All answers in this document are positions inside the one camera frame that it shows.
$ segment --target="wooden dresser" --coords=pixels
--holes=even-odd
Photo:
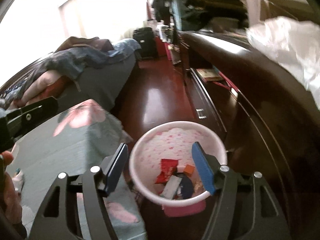
[[[293,239],[320,239],[320,111],[311,93],[246,42],[202,32],[179,38],[194,114],[223,140],[228,165],[263,174]],[[202,81],[196,69],[213,65],[233,89]]]

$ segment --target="curtain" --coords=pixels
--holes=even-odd
[[[98,36],[112,42],[132,38],[147,18],[146,0],[69,0],[59,11],[66,38]]]

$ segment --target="white cloth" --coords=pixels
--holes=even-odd
[[[320,27],[286,17],[247,29],[250,44],[289,71],[310,91],[320,110]]]

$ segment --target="human hand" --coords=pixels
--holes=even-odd
[[[1,153],[4,158],[4,165],[7,166],[13,161],[11,152],[5,151]],[[18,224],[22,218],[22,207],[20,205],[20,197],[14,189],[14,185],[10,175],[5,173],[5,185],[4,185],[4,202],[7,205],[5,215],[12,224]]]

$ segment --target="wooden floor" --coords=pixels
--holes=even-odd
[[[130,78],[129,87],[116,114],[124,130],[134,139],[129,150],[145,132],[157,125],[171,121],[195,121],[180,68],[173,67],[166,57],[139,62],[139,71]],[[168,218],[161,206],[145,199],[140,212],[148,239],[200,240],[213,203],[208,199],[207,209],[200,214]]]
[[[173,67],[167,57],[139,62],[116,116],[135,141],[160,124],[194,121],[180,68]]]

